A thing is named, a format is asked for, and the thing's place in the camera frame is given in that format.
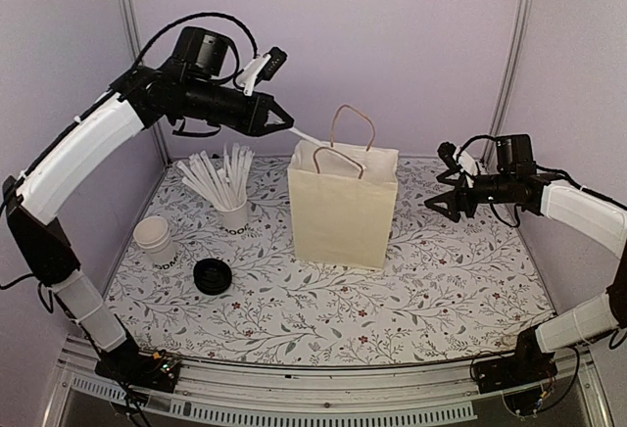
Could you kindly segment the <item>single white straw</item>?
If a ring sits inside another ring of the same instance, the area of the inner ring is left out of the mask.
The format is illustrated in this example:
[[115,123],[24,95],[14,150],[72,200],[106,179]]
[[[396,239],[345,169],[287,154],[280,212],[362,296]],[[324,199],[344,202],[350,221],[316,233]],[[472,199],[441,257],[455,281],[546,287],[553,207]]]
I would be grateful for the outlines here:
[[297,135],[302,140],[308,141],[308,142],[316,145],[316,147],[325,147],[326,146],[325,143],[322,140],[314,138],[311,135],[308,135],[307,133],[301,131],[300,129],[298,129],[296,127],[291,127],[291,128],[288,129],[288,131],[290,131],[291,133]]

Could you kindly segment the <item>beige paper takeout bag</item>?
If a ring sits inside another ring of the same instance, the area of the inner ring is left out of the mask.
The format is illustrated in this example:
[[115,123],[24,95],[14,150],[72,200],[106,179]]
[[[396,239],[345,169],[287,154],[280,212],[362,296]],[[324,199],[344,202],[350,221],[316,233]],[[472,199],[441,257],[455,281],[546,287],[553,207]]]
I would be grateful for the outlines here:
[[301,140],[287,168],[295,256],[381,270],[397,201],[399,151]]

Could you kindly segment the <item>stack of white paper cups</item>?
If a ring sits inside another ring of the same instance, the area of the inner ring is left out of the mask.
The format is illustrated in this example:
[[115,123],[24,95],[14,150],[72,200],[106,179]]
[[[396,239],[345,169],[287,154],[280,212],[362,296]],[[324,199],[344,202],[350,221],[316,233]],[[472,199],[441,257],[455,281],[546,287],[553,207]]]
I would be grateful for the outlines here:
[[177,249],[165,218],[152,215],[142,219],[133,230],[133,239],[155,268],[168,270],[177,264]]

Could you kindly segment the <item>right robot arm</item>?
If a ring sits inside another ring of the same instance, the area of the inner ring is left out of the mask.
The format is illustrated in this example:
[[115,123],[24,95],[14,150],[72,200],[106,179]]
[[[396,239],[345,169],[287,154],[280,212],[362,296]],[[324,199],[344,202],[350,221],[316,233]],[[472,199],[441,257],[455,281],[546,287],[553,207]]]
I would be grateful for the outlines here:
[[481,204],[514,206],[560,222],[601,244],[618,259],[612,283],[594,297],[562,315],[521,332],[506,375],[526,384],[541,372],[544,356],[588,342],[626,326],[626,208],[592,189],[578,184],[563,169],[539,166],[527,134],[494,136],[497,170],[485,174],[466,152],[465,145],[443,142],[438,156],[446,171],[438,182],[449,191],[426,200],[428,209],[453,222],[472,218]]

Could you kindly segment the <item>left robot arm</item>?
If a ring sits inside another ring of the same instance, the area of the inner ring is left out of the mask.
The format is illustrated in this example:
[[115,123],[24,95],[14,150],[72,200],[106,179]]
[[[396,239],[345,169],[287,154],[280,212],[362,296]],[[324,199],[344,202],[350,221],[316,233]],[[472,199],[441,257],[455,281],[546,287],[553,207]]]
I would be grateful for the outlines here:
[[172,51],[158,66],[138,54],[82,114],[2,188],[1,211],[29,270],[95,346],[98,356],[125,382],[145,374],[145,360],[128,330],[82,270],[62,224],[65,209],[96,172],[135,137],[168,121],[176,136],[187,135],[195,120],[213,137],[230,129],[263,137],[290,128],[293,118],[259,86],[274,78],[287,60],[278,47],[254,49],[249,62],[236,60],[228,36],[197,26],[188,15],[171,24],[177,31]]

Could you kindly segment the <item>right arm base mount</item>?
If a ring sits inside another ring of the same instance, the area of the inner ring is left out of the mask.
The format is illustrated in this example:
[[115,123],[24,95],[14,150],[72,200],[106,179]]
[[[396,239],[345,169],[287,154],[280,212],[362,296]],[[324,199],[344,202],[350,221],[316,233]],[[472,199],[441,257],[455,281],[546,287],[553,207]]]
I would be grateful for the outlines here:
[[540,382],[557,375],[555,354],[541,351],[535,330],[531,327],[517,336],[512,355],[471,363],[469,373],[481,394]]

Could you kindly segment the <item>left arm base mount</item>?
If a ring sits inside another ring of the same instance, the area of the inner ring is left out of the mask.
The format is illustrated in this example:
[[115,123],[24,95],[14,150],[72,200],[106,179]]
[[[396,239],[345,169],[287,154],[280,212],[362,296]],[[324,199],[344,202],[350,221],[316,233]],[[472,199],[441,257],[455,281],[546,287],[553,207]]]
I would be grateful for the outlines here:
[[110,351],[104,351],[96,344],[93,344],[93,348],[99,357],[95,367],[97,375],[124,386],[174,392],[180,373],[180,359],[177,356],[165,350],[144,354],[129,334]]

